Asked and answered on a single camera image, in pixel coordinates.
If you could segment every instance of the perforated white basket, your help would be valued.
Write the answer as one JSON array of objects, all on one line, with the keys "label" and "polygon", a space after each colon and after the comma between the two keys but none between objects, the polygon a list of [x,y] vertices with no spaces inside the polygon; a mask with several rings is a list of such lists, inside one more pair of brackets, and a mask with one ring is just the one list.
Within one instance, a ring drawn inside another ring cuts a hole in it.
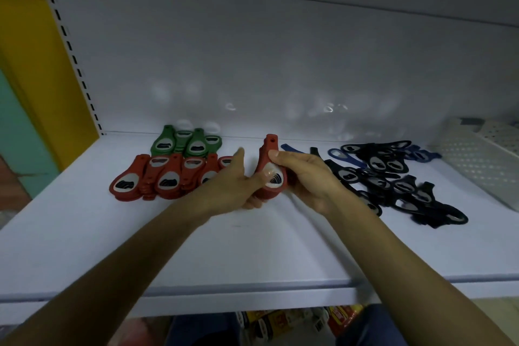
[{"label": "perforated white basket", "polygon": [[431,145],[466,178],[519,212],[519,129],[455,119]]}]

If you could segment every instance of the person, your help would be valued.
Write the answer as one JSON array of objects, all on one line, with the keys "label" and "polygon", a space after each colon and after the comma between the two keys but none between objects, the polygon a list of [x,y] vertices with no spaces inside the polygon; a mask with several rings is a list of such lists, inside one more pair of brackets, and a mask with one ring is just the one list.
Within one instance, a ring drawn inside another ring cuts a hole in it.
[{"label": "person", "polygon": [[[481,310],[345,189],[320,158],[273,150],[268,155],[295,172],[297,181],[290,190],[335,229],[408,344],[513,345]],[[192,232],[213,216],[262,206],[253,193],[269,181],[270,174],[257,172],[247,178],[243,156],[240,148],[228,167],[173,202],[2,344],[106,345]]]}]

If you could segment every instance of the red bottle opener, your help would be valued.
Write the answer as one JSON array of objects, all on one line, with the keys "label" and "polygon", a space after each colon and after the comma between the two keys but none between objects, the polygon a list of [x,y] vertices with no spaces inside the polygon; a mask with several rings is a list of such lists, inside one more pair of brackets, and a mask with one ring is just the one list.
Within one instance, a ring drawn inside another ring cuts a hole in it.
[{"label": "red bottle opener", "polygon": [[271,149],[278,150],[278,137],[275,134],[267,134],[263,140],[263,146],[259,150],[260,158],[255,172],[263,169],[271,169],[276,172],[265,186],[254,192],[254,195],[259,199],[274,198],[287,187],[287,170],[285,167],[278,166],[270,161],[268,152]]},{"label": "red bottle opener", "polygon": [[198,186],[213,178],[218,171],[220,171],[220,167],[218,166],[218,155],[216,153],[209,153],[207,155],[204,169],[198,174]]},{"label": "red bottle opener", "polygon": [[181,153],[171,154],[169,162],[158,175],[155,181],[155,191],[162,198],[175,199],[182,197],[183,191],[180,189],[180,175],[182,174],[183,160]]},{"label": "red bottle opener", "polygon": [[190,157],[184,159],[180,178],[180,188],[184,193],[189,193],[197,187],[197,176],[204,168],[204,165],[204,158]]},{"label": "red bottle opener", "polygon": [[230,162],[232,161],[232,156],[222,156],[218,159],[218,166],[220,169],[224,169],[228,165],[230,165]]},{"label": "red bottle opener", "polygon": [[141,198],[139,182],[143,179],[150,156],[147,154],[138,155],[130,167],[110,184],[109,191],[119,201],[133,201]]},{"label": "red bottle opener", "polygon": [[139,190],[143,194],[143,200],[151,201],[157,196],[157,192],[153,188],[153,185],[155,184],[158,175],[168,162],[168,155],[152,156],[152,158],[148,161],[146,172],[144,173],[144,177],[139,184]]}]

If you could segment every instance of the yellow panel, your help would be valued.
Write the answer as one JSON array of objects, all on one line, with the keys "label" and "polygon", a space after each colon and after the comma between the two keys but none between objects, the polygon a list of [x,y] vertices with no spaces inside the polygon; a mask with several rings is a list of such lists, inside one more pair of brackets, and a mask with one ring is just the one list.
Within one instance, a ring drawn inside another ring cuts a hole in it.
[{"label": "yellow panel", "polygon": [[0,0],[0,69],[62,171],[99,138],[45,0]]}]

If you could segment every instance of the green bottle opener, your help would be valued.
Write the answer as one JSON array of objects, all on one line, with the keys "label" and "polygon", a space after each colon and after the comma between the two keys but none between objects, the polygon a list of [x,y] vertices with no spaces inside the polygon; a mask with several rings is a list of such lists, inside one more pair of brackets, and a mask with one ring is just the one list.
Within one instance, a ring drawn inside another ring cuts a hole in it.
[{"label": "green bottle opener", "polygon": [[204,129],[196,128],[191,140],[187,143],[184,157],[198,156],[203,158],[207,154],[207,144],[205,143]]},{"label": "green bottle opener", "polygon": [[152,156],[169,155],[175,146],[175,129],[172,125],[164,125],[159,138],[152,145]]},{"label": "green bottle opener", "polygon": [[205,136],[205,143],[207,145],[208,153],[216,153],[222,146],[222,138],[215,136],[214,134],[208,134]]},{"label": "green bottle opener", "polygon": [[175,133],[175,149],[173,152],[175,153],[182,153],[184,152],[184,149],[187,146],[187,143],[189,140],[191,140],[191,137],[193,136],[193,132],[191,130],[179,130]]}]

